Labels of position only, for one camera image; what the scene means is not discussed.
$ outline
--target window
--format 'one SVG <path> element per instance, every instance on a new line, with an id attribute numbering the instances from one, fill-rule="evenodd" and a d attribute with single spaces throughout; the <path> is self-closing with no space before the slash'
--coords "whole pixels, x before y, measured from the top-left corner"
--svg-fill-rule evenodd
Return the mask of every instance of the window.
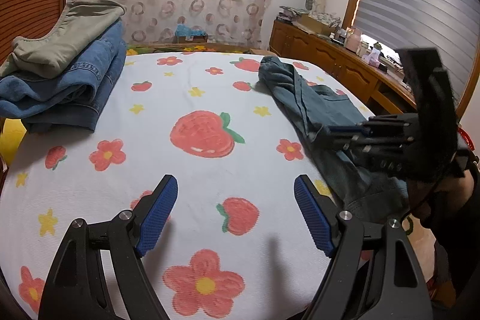
<path id="1" fill-rule="evenodd" d="M 478 0 L 358 0 L 353 25 L 390 48 L 436 47 L 458 100 L 480 30 Z"/>

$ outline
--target cardboard box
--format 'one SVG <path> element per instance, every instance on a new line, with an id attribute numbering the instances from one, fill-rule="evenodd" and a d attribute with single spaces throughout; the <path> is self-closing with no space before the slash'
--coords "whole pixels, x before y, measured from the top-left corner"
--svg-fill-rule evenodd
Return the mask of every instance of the cardboard box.
<path id="1" fill-rule="evenodd" d="M 315 33 L 323 34 L 329 36 L 330 33 L 335 32 L 336 28 L 331 28 L 321 22 L 318 22 L 316 19 L 309 17 L 307 14 L 303 14 L 298 20 L 299 24 L 313 30 Z"/>
<path id="2" fill-rule="evenodd" d="M 174 44 L 193 44 L 193 43 L 206 43 L 208 42 L 208 36 L 174 36 Z"/>

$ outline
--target silver screw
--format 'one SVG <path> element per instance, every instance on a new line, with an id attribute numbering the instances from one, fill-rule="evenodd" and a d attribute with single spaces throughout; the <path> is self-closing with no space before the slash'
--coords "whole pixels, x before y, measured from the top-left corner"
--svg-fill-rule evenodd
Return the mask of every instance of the silver screw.
<path id="1" fill-rule="evenodd" d="M 402 224 L 400 224 L 400 221 L 398 221 L 397 219 L 388 219 L 388 225 L 395 229 L 402 226 Z"/>
<path id="2" fill-rule="evenodd" d="M 349 211 L 341 211 L 338 215 L 342 220 L 345 220 L 345 221 L 352 219 L 352 214 Z"/>
<path id="3" fill-rule="evenodd" d="M 71 222 L 73 228 L 80 228 L 83 225 L 82 219 L 75 219 Z"/>
<path id="4" fill-rule="evenodd" d="M 118 216 L 120 220 L 129 220 L 131 218 L 131 211 L 121 211 Z"/>

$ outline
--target blue jeans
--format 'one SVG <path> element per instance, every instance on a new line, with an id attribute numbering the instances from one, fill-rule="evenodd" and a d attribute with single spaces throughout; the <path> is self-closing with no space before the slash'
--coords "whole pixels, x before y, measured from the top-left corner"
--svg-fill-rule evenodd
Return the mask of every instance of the blue jeans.
<path id="1" fill-rule="evenodd" d="M 0 79 L 0 116 L 21 118 L 30 131 L 50 124 L 94 130 L 125 63 L 122 31 L 120 20 L 112 24 L 53 79 L 28 71 Z"/>
<path id="2" fill-rule="evenodd" d="M 380 222 L 406 211 L 408 197 L 404 181 L 355 166 L 343 151 L 314 147 L 317 135 L 326 131 L 324 125 L 348 126 L 365 121 L 346 95 L 337 95 L 323 85 L 308 86 L 293 65 L 282 63 L 276 56 L 262 59 L 258 76 L 282 103 L 324 180 L 345 209 L 370 222 Z"/>

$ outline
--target window blind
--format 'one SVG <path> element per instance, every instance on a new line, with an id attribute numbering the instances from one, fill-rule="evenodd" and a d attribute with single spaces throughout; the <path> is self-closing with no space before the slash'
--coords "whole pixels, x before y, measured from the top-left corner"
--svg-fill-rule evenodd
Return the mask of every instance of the window blind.
<path id="1" fill-rule="evenodd" d="M 390 48 L 436 47 L 462 96 L 480 30 L 479 0 L 359 0 L 353 25 Z"/>

